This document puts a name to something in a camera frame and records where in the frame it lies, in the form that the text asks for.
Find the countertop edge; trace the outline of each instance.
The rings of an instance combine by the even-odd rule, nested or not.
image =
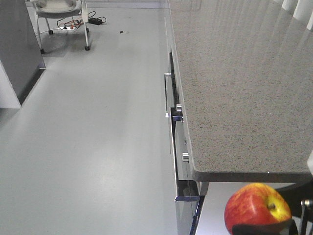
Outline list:
[[[304,183],[313,180],[310,173],[194,172],[197,182]]]

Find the oven door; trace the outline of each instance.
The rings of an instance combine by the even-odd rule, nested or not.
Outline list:
[[[178,235],[194,235],[196,232],[204,196],[199,196],[195,181],[191,180],[188,149],[183,130],[181,109],[169,109],[172,136],[172,153],[175,166],[176,214]]]

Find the metal handle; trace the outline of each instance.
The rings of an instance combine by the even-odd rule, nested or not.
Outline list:
[[[176,104],[176,111],[182,112],[182,105],[181,104]]]
[[[189,162],[189,153],[182,153],[182,161]]]
[[[166,86],[166,78],[172,77],[172,73],[165,72],[164,73],[164,87],[165,87],[165,116],[168,118],[168,110],[167,110],[167,86]]]

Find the drawer handle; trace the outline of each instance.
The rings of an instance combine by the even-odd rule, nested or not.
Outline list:
[[[164,73],[164,87],[165,87],[165,117],[169,117],[168,116],[168,110],[167,110],[167,87],[166,87],[166,78],[167,77],[172,77],[172,74],[170,72],[165,72]]]

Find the chair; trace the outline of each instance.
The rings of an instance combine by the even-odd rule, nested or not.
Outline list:
[[[62,19],[73,16],[81,16],[84,23],[86,46],[85,50],[90,50],[88,42],[88,29],[86,23],[88,23],[88,9],[85,0],[30,0],[35,8],[35,22],[38,33],[38,44],[41,53],[45,51],[42,48],[42,42],[39,31],[39,18],[45,18],[48,26],[49,34],[53,34],[50,29],[48,19]]]

